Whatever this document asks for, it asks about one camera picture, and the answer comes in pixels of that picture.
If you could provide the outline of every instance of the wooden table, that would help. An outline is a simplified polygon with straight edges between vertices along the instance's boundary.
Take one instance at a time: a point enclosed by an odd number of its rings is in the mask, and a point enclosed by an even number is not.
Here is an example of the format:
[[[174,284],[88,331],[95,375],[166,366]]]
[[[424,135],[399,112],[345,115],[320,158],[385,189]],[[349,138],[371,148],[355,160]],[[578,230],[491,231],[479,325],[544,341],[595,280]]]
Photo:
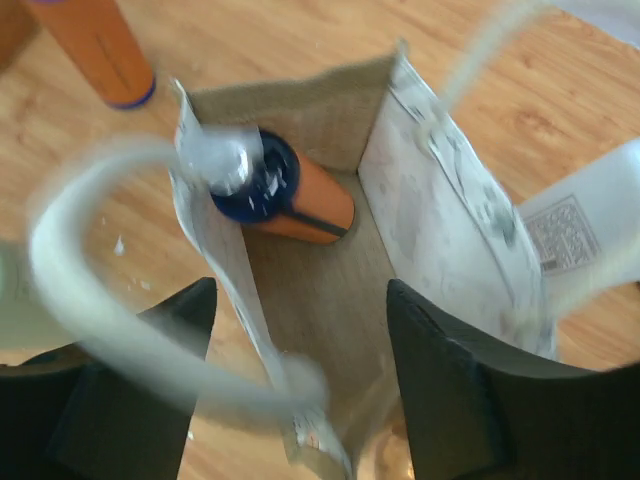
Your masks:
[[[188,88],[296,77],[389,51],[398,37],[435,88],[493,0],[130,0],[127,18],[159,72],[145,108],[104,106],[51,37],[40,34],[0,75],[0,235],[24,238],[26,202],[61,163],[115,132],[170,137],[177,105],[169,74]],[[478,79],[455,118],[480,157],[520,202],[640,134],[640,52],[555,12],[526,31]],[[125,254],[114,254],[122,236]],[[114,193],[88,242],[107,281],[143,309],[209,271],[175,219],[164,171]],[[239,371],[260,364],[222,298],[210,360]],[[640,356],[640,291],[607,293],[561,325],[566,361],[606,368]],[[2,352],[17,361],[31,352]],[[195,419],[181,480],[312,478],[290,468],[276,438]]]

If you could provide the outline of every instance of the rope handle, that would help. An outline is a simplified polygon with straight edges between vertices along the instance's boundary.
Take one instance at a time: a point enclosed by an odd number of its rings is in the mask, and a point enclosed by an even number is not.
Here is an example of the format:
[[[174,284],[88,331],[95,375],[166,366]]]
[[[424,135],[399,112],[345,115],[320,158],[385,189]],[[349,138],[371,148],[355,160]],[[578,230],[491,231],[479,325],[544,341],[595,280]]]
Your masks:
[[[45,207],[32,225],[33,278],[54,318],[95,358],[124,376],[185,410],[198,399],[205,415],[225,424],[245,430],[272,428],[290,423],[295,413],[324,407],[326,383],[309,362],[284,355],[282,367],[291,388],[259,386],[206,363],[154,328],[153,319],[141,321],[111,295],[82,251],[82,239],[101,201],[134,169],[154,164],[180,172],[192,184],[198,179],[183,169],[171,143],[155,137],[112,142],[91,151],[86,160],[41,195]],[[218,279],[228,283],[210,257]],[[182,330],[179,338],[190,338],[186,327]]]
[[[608,0],[623,6],[640,8],[639,2],[631,0]],[[448,115],[469,91],[480,71],[493,56],[517,32],[534,20],[554,8],[550,0],[515,0],[499,8],[480,34],[471,42],[465,58],[454,70],[445,88],[431,107],[431,117],[422,121],[416,130],[417,144],[420,150],[430,155],[429,137],[432,130],[442,127]],[[560,319],[579,308],[613,284],[628,264],[640,257],[640,229],[637,237],[628,244],[605,254],[593,265],[585,268],[585,275],[572,289],[563,292],[561,297],[549,298],[548,315]],[[515,326],[535,324],[540,319],[540,311],[511,311],[505,314],[505,320]]]

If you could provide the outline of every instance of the printed label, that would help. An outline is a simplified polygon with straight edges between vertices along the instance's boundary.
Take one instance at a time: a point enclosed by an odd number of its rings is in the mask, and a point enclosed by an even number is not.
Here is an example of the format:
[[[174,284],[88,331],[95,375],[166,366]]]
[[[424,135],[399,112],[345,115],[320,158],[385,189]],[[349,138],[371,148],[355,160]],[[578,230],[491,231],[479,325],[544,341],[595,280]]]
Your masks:
[[[591,264],[600,246],[573,195],[525,220],[545,274]]]

